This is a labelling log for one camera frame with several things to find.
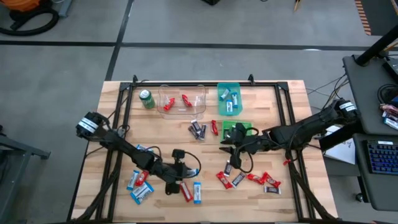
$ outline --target orange object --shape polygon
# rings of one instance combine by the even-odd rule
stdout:
[[[7,8],[21,12],[30,11],[40,5],[40,0],[0,0]]]

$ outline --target green can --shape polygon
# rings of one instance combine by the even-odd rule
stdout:
[[[152,94],[149,90],[142,90],[139,93],[139,98],[141,99],[142,104],[145,106],[145,108],[152,109],[155,106],[154,98],[152,97]]]

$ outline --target red snack bar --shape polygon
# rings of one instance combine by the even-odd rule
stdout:
[[[211,131],[215,136],[218,136],[217,124],[215,120],[211,120]]]
[[[224,172],[221,171],[216,176],[219,178],[219,180],[224,184],[225,189],[231,188],[232,184],[228,181],[228,179],[225,177]]]
[[[246,177],[249,180],[257,182],[260,185],[263,185],[266,182],[266,180],[263,177],[259,177],[259,176],[254,175],[254,174],[248,174]]]
[[[264,173],[262,178],[268,183],[272,184],[275,188],[278,188],[281,182],[274,180],[267,172]]]
[[[165,111],[168,111],[168,110],[174,105],[174,102],[175,102],[175,98],[171,98],[171,99],[169,100],[169,103],[167,103],[167,104],[163,107],[163,109],[164,109]]]
[[[184,194],[185,200],[187,202],[192,201],[192,199],[193,199],[192,193],[191,193],[191,191],[189,191],[187,184],[184,181],[181,181],[180,189],[182,191],[182,194]]]
[[[185,106],[190,107],[192,104],[188,101],[188,97],[186,95],[182,95],[182,100],[185,103]]]
[[[148,172],[148,171],[145,170],[144,172],[142,172],[142,173],[138,176],[138,178],[137,178],[137,180],[136,180],[136,186],[141,186],[142,184],[144,184],[144,182],[145,182],[145,180],[147,179],[148,175],[149,175],[149,172]]]

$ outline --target green plastic container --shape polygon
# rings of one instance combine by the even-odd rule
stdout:
[[[231,130],[232,126],[235,126],[236,123],[242,123],[243,126],[244,126],[245,128],[251,128],[251,126],[252,126],[250,122],[243,122],[243,121],[223,121],[223,130],[222,130],[222,132],[221,132],[221,133],[222,133],[222,135],[221,135],[221,141],[225,139],[225,138],[224,138],[224,131],[225,131],[226,129],[227,129],[227,130]],[[252,130],[247,131],[246,135],[251,135],[251,134],[252,134],[251,131],[252,131]]]
[[[229,89],[230,92],[226,96],[225,99],[222,100],[221,96],[225,92],[226,89]],[[241,85],[239,83],[219,83],[217,84],[217,93],[218,93],[218,113],[223,116],[236,116],[240,114],[243,110],[242,106],[242,98],[241,98]],[[233,107],[232,112],[227,112],[226,102],[227,100],[232,100],[231,93],[237,93],[238,95],[238,105]]]

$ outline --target wheel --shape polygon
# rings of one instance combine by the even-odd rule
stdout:
[[[363,202],[363,195],[362,193],[356,194],[355,195],[355,200],[359,201],[359,202]]]

